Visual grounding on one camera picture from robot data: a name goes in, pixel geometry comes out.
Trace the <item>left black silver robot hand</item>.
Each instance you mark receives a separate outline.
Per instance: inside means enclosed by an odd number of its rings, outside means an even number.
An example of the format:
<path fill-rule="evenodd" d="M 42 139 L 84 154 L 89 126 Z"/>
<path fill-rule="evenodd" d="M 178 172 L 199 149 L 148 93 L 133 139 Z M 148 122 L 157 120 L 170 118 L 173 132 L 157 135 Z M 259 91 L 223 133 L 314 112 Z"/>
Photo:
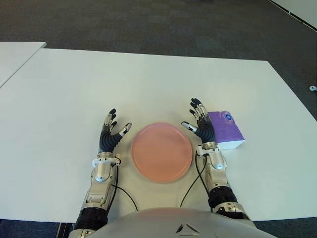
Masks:
<path fill-rule="evenodd" d="M 127 123 L 119 132 L 112 134 L 112 129 L 117 122 L 113 121 L 116 117 L 116 109 L 112 109 L 106 116 L 99 139 L 99 153 L 112 153 L 116 145 L 123 136 L 130 130 L 132 123 Z"/>

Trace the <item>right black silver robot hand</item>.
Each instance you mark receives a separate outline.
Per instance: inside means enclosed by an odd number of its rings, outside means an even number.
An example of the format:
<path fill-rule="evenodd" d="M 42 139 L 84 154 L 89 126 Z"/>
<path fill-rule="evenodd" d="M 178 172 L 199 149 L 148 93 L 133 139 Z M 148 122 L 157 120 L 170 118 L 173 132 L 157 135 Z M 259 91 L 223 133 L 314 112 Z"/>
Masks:
<path fill-rule="evenodd" d="M 187 121 L 183 121 L 181 125 L 198 136 L 202 143 L 215 142 L 215 130 L 205 106 L 197 98 L 192 98 L 190 105 L 193 109 L 190 109 L 189 112 L 196 119 L 197 126 Z"/>

